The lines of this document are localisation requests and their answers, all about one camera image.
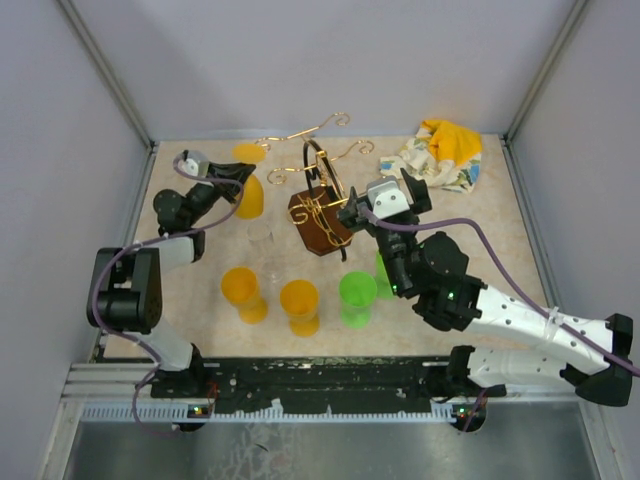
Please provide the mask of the yellow plastic goblet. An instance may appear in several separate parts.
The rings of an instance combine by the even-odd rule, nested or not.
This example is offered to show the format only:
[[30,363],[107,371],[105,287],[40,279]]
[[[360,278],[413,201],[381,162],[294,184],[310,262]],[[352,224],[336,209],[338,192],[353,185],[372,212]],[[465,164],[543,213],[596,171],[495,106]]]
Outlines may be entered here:
[[[257,144],[244,143],[232,150],[233,158],[244,164],[257,165],[266,158],[266,151]],[[244,193],[235,215],[244,220],[260,217],[264,211],[264,191],[261,182],[250,174],[244,184]]]

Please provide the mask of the clear wine glass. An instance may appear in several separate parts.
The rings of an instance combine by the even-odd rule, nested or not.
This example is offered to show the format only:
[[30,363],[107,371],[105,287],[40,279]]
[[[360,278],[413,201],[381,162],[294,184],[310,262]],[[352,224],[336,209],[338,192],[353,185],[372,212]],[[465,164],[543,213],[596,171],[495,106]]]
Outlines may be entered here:
[[270,225],[255,220],[247,227],[247,236],[252,250],[257,255],[262,277],[271,284],[280,283],[285,267]]

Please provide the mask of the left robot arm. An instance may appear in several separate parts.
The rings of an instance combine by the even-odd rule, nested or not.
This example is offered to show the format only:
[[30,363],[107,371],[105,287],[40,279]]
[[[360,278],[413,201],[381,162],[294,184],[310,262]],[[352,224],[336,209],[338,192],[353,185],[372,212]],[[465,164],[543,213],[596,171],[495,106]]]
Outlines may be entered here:
[[194,345],[163,317],[162,275],[202,258],[206,234],[196,224],[221,199],[237,206],[255,167],[185,151],[174,169],[196,184],[185,194],[163,189],[154,196],[158,238],[97,252],[86,315],[91,326],[139,345],[159,370],[174,372],[176,389],[194,397],[206,389],[208,373],[194,364]]

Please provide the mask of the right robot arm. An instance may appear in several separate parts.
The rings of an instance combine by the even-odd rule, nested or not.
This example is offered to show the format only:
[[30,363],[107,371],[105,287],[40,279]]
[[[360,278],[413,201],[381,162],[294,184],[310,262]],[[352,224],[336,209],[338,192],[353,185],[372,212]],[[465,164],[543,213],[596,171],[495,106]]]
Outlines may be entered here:
[[564,385],[594,404],[626,406],[639,376],[629,359],[632,319],[588,319],[543,308],[498,259],[493,263],[513,295],[469,275],[468,256],[442,229],[468,225],[488,247],[486,235],[468,218],[420,223],[420,214],[431,208],[427,184],[403,172],[369,183],[364,193],[351,190],[337,217],[351,232],[375,239],[392,294],[413,300],[413,311],[432,328],[518,343],[515,350],[453,348],[448,387],[466,396],[508,385]]

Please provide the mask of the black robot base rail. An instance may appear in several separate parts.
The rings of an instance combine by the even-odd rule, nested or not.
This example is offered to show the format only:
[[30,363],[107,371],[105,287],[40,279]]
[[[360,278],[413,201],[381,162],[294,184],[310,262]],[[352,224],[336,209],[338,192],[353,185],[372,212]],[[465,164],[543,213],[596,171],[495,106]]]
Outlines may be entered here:
[[436,399],[480,391],[446,356],[205,358],[151,382],[154,399],[202,398],[219,414],[254,413],[273,401],[294,415],[427,413]]

